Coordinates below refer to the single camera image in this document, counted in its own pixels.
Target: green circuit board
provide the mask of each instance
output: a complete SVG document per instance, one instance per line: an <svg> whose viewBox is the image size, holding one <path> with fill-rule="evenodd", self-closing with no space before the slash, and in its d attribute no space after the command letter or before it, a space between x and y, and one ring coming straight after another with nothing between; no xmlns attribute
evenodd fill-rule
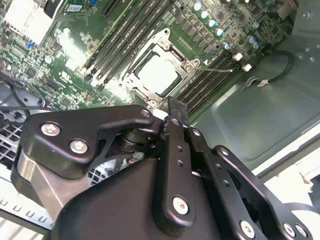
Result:
<svg viewBox="0 0 320 240"><path fill-rule="evenodd" d="M28 47L30 39L2 23L2 71L32 83L56 109L144 105L135 94L120 87L119 80L135 50L150 34L169 28L172 44L188 59L198 58L202 67L225 51L226 44L241 51L254 66L263 58L262 50L279 44L293 27L290 20L269 12L270 6L262 0L236 6L203 0L200 10L195 10L195 3L198 1L98 0L91 6L89 0L65 0L40 45ZM1 19L9 6L10 1L1 1ZM135 28L122 31L127 19L135 21ZM209 26L210 20L215 20L215 26ZM217 29L223 30L222 36L217 35ZM259 48L253 48L248 36L258 40ZM100 72L97 79L88 79L92 68Z"/></svg>

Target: black metal bracket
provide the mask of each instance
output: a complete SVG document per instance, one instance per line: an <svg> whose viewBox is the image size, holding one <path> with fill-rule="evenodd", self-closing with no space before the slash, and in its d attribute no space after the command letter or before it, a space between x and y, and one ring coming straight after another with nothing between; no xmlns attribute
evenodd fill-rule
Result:
<svg viewBox="0 0 320 240"><path fill-rule="evenodd" d="M20 145L24 156L18 157L16 162L24 160L23 170L29 165L37 167L38 178L33 178L33 171L25 171L27 180L34 184L38 183L36 179L43 177L39 173L48 170L51 179L58 176L59 183L66 179L70 184L83 179L89 169L107 160L129 158L135 151L143 152L145 158L157 161L152 216L158 228L167 235L182 236L196 222L192 177L192 171L196 171L201 175L223 239L313 239L306 226L229 149L221 145L210 149L202 133L188 127L183 114L174 109L171 111L180 117L169 115L162 121L139 105L33 115L22 129ZM44 134L41 128L47 123L58 126L60 133L55 136ZM86 143L87 151L82 154L71 151L73 140ZM19 181L18 191L23 184L28 184L28 189L32 187L27 180ZM99 185L93 186L94 190L82 190L81 195L98 191ZM57 191L50 186L48 184L47 189ZM41 188L41 185L37 186L39 198L36 200L48 200L48 192L39 192ZM53 193L57 199L68 202L68 198L63 198L63 192L59 192L59 196ZM306 236L294 231L296 226L305 230Z"/></svg>

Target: black ram slot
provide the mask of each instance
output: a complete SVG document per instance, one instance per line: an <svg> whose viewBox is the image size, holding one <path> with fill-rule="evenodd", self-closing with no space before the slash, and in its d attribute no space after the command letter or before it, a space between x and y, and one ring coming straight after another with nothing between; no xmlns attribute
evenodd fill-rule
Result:
<svg viewBox="0 0 320 240"><path fill-rule="evenodd" d="M224 58L214 66L215 69L229 69L230 67L233 67L233 64L229 58ZM210 88L215 78L219 78L220 76L227 74L229 74L229 72L211 72L209 75L198 82L195 87L197 91L192 91L191 94L189 94L188 97L184 99L184 102L188 103L191 102L194 98L199 97L199 89Z"/></svg>
<svg viewBox="0 0 320 240"><path fill-rule="evenodd" d="M94 69L91 71L92 74L94 74L101 67L101 65L106 61L106 59L108 59L109 54L112 52L112 50L114 50L115 47L119 45L119 42L121 41L121 39L123 39L128 34L128 31L135 24L134 20L139 19L140 14L145 12L150 7L149 0L143 0L141 1L141 3L143 5L142 7L140 7L137 13L127 14L127 16L121 22L119 29L112 35L112 38L108 40L106 44L102 47L98 55L95 57L94 62L90 63L90 65L94 64Z"/></svg>
<svg viewBox="0 0 320 240"><path fill-rule="evenodd" d="M106 66L113 63L113 60L117 57L117 54L121 52L131 41L131 36L135 34L132 30L135 30L141 24L140 15L146 13L143 16L143 22L145 19L148 19L149 15L152 14L153 9L156 8L158 4L156 0L146 2L147 4L141 7L137 14L130 14L132 19L128 22L124 29L121 29L121 34L115 33L114 38L112 38L112 40L115 39L113 41L114 44L107 49L103 58L95 66L96 69L104 69Z"/></svg>
<svg viewBox="0 0 320 240"><path fill-rule="evenodd" d="M199 101L195 102L191 107L187 108L188 116L192 116L195 114L201 107L205 106L223 87L226 86L233 79L233 77L240 71L237 69L233 72L228 73L219 85L214 87L213 89L208 89L207 93L204 97L202 97Z"/></svg>
<svg viewBox="0 0 320 240"><path fill-rule="evenodd" d="M161 16L166 12L167 8L171 5L170 0L162 0L160 2L160 5L157 5L156 12L148 18L148 21L140 26L136 32L138 32L138 35L136 35L132 41L128 41L126 44L126 48L121 50L119 54L115 54L114 61L112 60L112 65L114 68L109 72L107 79L105 80L105 83L110 81L116 72L124 67L124 64L128 61L128 57L130 57L135 48L139 46L140 43L143 43L145 39L147 38L149 32L154 27L154 24L161 18ZM110 69L111 64L107 65L106 68L101 72L100 77L104 76Z"/></svg>
<svg viewBox="0 0 320 240"><path fill-rule="evenodd" d="M119 4L122 1L120 0L110 0L105 8L102 10L102 14L106 17L109 18L111 16L111 14L114 12L114 10L119 6Z"/></svg>
<svg viewBox="0 0 320 240"><path fill-rule="evenodd" d="M208 66L209 69L213 69L217 66L217 63L219 63L221 60L223 60L226 56L229 56L229 52L224 51L222 54L220 54L217 59ZM204 79L207 78L207 76L209 76L210 74L212 74L212 72L210 71L202 71L202 73L195 79L192 81L192 83L190 85L188 85L186 87L186 89L183 90L182 93L180 93L179 96L177 96L177 99L181 102L184 102L185 99L191 95L194 90L196 89L196 87L198 86L198 84L201 83L201 81L204 81Z"/></svg>

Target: screw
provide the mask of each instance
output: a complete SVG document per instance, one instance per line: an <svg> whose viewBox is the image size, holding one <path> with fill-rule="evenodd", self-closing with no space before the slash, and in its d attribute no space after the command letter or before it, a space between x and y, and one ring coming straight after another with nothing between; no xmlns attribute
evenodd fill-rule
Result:
<svg viewBox="0 0 320 240"><path fill-rule="evenodd" d="M60 133L60 127L53 123L46 123L41 126L41 132L47 136L57 136Z"/></svg>
<svg viewBox="0 0 320 240"><path fill-rule="evenodd" d="M299 231L299 233L301 233L302 236L304 236L305 238L308 237L308 234L306 233L306 231L302 226L296 224L295 227Z"/></svg>
<svg viewBox="0 0 320 240"><path fill-rule="evenodd" d="M186 65L184 66L184 69L185 69L187 72L189 72L189 71L191 70L191 66L190 66L189 64L186 64Z"/></svg>
<svg viewBox="0 0 320 240"><path fill-rule="evenodd" d="M255 231L253 229L253 227L250 225L250 223L248 223L247 221L241 221L240 222L240 227L242 229L242 231L244 232L244 234L250 238L250 239L254 239L255 238Z"/></svg>
<svg viewBox="0 0 320 240"><path fill-rule="evenodd" d="M86 151L88 151L88 145L81 140L73 140L70 143L70 148L72 152L76 154L84 154Z"/></svg>
<svg viewBox="0 0 320 240"><path fill-rule="evenodd" d="M146 118L150 118L150 114L147 110L141 110L140 112L143 116L145 116Z"/></svg>
<svg viewBox="0 0 320 240"><path fill-rule="evenodd" d="M298 59L302 59L304 54L302 52L299 52L296 56L298 57Z"/></svg>
<svg viewBox="0 0 320 240"><path fill-rule="evenodd" d="M224 155L226 155L226 156L229 155L228 151L225 148L221 147L220 150Z"/></svg>
<svg viewBox="0 0 320 240"><path fill-rule="evenodd" d="M303 15L302 15L302 18L304 20L309 20L311 17L311 12L310 11L306 11Z"/></svg>
<svg viewBox="0 0 320 240"><path fill-rule="evenodd" d="M193 129L193 133L195 134L195 135L197 135L197 136L200 136L200 132L199 132L199 130L197 130L197 129Z"/></svg>
<svg viewBox="0 0 320 240"><path fill-rule="evenodd" d="M175 125L179 126L179 122L174 117L171 118L171 122L173 122Z"/></svg>
<svg viewBox="0 0 320 240"><path fill-rule="evenodd" d="M285 231L291 236L291 237L295 237L296 236L296 233L295 231L293 230L293 228L288 224L288 223L284 223L283 224L283 227L285 229Z"/></svg>
<svg viewBox="0 0 320 240"><path fill-rule="evenodd" d="M179 196L175 196L172 200L174 209L181 215L186 215L189 211L188 204Z"/></svg>

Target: white sticker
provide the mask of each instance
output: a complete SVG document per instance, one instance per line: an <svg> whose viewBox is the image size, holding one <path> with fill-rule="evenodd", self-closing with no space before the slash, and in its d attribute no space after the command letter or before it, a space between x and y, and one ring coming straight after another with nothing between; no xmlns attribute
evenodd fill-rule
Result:
<svg viewBox="0 0 320 240"><path fill-rule="evenodd" d="M71 4L66 11L67 12L79 12L81 10L81 8L82 8L82 5Z"/></svg>

